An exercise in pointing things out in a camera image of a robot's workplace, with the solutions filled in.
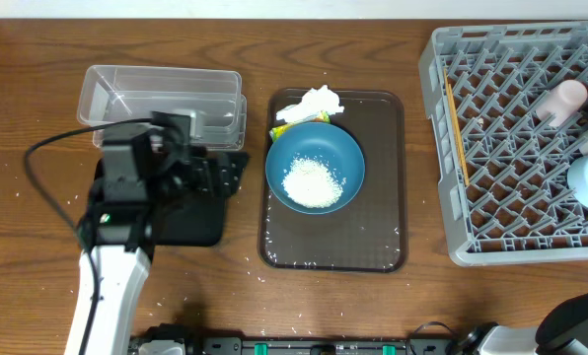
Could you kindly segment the dark brown serving tray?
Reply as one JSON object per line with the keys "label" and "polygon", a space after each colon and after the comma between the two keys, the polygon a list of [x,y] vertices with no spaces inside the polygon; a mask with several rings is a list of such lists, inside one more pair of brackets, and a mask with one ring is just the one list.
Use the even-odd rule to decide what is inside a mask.
{"label": "dark brown serving tray", "polygon": [[[331,124],[352,137],[363,159],[332,148],[294,148],[285,156],[263,150],[264,186],[258,252],[274,268],[392,273],[408,254],[404,107],[384,91],[340,90],[344,108]],[[295,207],[282,181],[295,159],[326,165],[344,188],[329,212]]]}

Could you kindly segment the dark blue bowl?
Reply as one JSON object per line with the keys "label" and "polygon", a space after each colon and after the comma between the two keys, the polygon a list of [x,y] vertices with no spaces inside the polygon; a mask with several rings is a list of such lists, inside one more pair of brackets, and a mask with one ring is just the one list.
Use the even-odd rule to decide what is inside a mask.
{"label": "dark blue bowl", "polygon": [[[325,168],[341,188],[340,197],[327,207],[307,207],[296,202],[283,182],[297,161],[311,161]],[[356,140],[329,123],[294,126],[271,145],[265,159],[265,177],[272,194],[290,209],[311,215],[328,214],[347,205],[359,192],[365,171],[364,156]]]}

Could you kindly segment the clear plastic bin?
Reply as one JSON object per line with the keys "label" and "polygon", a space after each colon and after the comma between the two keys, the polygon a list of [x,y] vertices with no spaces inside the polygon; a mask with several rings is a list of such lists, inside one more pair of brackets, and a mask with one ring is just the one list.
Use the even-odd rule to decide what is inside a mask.
{"label": "clear plastic bin", "polygon": [[85,75],[77,118],[84,125],[164,112],[190,118],[190,139],[211,150],[244,146],[247,101],[235,71],[93,65]]}

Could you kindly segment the white tissue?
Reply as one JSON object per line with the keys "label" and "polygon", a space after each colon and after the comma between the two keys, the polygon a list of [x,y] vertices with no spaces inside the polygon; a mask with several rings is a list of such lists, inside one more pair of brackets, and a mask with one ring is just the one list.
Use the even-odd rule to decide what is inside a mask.
{"label": "white tissue", "polygon": [[294,123],[306,118],[314,118],[319,113],[334,115],[344,112],[337,93],[327,85],[319,89],[310,89],[305,93],[299,104],[287,106],[276,113],[276,119],[286,123]]}

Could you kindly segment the pile of white rice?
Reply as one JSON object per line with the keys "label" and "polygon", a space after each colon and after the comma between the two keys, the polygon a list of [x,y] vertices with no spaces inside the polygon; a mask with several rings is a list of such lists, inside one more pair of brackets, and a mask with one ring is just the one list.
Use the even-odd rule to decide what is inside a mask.
{"label": "pile of white rice", "polygon": [[294,159],[281,185],[291,200],[306,208],[330,207],[343,194],[329,168],[309,158]]}

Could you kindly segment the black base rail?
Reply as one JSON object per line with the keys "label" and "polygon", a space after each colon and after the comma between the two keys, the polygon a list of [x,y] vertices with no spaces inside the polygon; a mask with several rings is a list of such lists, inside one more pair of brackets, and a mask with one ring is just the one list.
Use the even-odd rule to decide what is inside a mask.
{"label": "black base rail", "polygon": [[239,333],[200,333],[183,325],[161,323],[130,338],[128,355],[447,355],[458,342],[450,336],[407,339],[269,338]]}

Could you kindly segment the yellow green wrapper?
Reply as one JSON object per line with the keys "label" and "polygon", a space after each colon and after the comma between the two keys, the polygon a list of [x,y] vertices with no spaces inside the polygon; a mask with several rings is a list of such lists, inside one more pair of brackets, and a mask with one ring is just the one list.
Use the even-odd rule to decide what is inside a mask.
{"label": "yellow green wrapper", "polygon": [[269,131],[269,137],[272,141],[276,141],[278,140],[287,130],[291,129],[292,127],[296,126],[296,125],[300,125],[303,123],[309,123],[309,122],[322,122],[322,123],[330,123],[331,119],[330,116],[328,115],[328,113],[326,111],[320,111],[315,115],[311,115],[299,120],[296,120],[294,122],[289,122],[277,127],[273,127],[270,129]]}

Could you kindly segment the black plastic bin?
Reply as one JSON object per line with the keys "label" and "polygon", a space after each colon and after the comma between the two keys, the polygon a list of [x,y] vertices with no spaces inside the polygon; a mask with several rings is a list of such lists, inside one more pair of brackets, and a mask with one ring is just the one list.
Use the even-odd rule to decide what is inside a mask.
{"label": "black plastic bin", "polygon": [[160,195],[150,179],[161,159],[145,151],[104,154],[77,226],[89,248],[211,247],[220,241],[229,197]]}

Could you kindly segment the pink cup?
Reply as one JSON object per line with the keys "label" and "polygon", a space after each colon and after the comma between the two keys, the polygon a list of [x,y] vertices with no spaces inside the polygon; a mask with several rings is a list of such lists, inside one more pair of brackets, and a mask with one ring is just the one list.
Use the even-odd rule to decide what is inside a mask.
{"label": "pink cup", "polygon": [[559,127],[577,112],[588,98],[588,90],[579,81],[565,80],[550,90],[536,109],[540,120],[551,118],[549,126]]}

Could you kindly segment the grey dishwasher rack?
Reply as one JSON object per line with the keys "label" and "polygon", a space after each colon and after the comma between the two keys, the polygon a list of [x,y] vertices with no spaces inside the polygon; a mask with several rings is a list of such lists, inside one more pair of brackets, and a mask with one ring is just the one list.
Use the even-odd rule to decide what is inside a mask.
{"label": "grey dishwasher rack", "polygon": [[588,21],[439,28],[418,69],[450,258],[588,260],[588,208],[566,181],[585,141],[588,98],[559,127],[536,115],[565,80],[588,90]]}

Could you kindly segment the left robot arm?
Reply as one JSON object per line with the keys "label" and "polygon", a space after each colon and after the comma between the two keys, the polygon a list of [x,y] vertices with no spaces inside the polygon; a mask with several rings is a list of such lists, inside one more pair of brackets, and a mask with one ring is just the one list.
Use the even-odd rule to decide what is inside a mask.
{"label": "left robot arm", "polygon": [[246,152],[210,153],[170,122],[101,126],[103,156],[76,232],[85,242],[66,351],[126,352],[157,246],[212,247]]}

